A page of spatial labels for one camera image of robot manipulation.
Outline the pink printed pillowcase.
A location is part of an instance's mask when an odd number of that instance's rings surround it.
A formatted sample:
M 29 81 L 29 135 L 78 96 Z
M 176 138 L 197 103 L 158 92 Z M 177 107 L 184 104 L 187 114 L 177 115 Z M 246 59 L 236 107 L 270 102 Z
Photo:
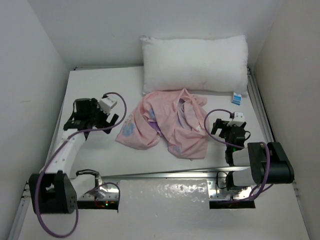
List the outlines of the pink printed pillowcase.
M 177 91 L 154 91 L 145 95 L 125 120 L 116 142 L 136 150 L 147 150 L 161 139 L 179 159 L 204 159 L 209 137 L 205 131 L 208 100 Z

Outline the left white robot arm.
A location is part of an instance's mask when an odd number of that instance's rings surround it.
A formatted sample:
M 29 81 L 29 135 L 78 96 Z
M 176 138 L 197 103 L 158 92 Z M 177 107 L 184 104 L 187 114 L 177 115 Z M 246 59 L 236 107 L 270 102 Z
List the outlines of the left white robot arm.
M 110 111 L 117 101 L 110 96 L 100 100 L 78 98 L 73 102 L 72 113 L 63 126 L 63 133 L 51 161 L 45 170 L 30 176 L 28 183 L 33 210 L 39 214 L 71 214 L 77 200 L 102 182 L 96 170 L 79 170 L 71 179 L 71 170 L 81 146 L 94 129 L 106 134 L 116 124 L 119 116 L 114 114 L 108 121 Z

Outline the white pillow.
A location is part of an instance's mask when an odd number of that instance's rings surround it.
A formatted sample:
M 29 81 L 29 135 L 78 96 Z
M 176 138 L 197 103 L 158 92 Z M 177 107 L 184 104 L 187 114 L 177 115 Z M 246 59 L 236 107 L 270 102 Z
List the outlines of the white pillow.
M 143 93 L 210 91 L 246 94 L 248 44 L 245 35 L 224 39 L 140 38 Z

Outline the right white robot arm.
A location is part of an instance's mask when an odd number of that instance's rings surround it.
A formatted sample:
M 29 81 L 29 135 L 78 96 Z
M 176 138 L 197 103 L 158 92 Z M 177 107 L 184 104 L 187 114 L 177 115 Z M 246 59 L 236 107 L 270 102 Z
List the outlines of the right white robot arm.
M 294 169 L 279 142 L 266 145 L 246 141 L 246 123 L 231 124 L 218 118 L 213 123 L 211 134 L 221 130 L 219 137 L 226 143 L 225 160 L 231 167 L 247 167 L 231 171 L 225 177 L 226 189 L 240 190 L 252 185 L 291 184 L 295 179 Z

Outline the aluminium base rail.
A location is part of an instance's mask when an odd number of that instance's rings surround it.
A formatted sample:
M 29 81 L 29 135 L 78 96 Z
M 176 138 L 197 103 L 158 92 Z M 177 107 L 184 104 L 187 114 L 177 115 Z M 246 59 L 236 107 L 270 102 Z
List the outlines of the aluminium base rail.
M 81 200 L 97 201 L 99 204 L 106 201 L 107 206 L 115 204 L 119 200 L 119 195 L 126 193 L 122 183 L 129 184 L 128 188 L 133 192 L 143 189 L 154 190 L 167 198 L 193 193 L 207 194 L 210 203 L 248 198 L 253 184 L 227 188 L 227 176 L 231 170 L 231 168 L 218 168 L 99 176 L 97 189 L 85 193 Z

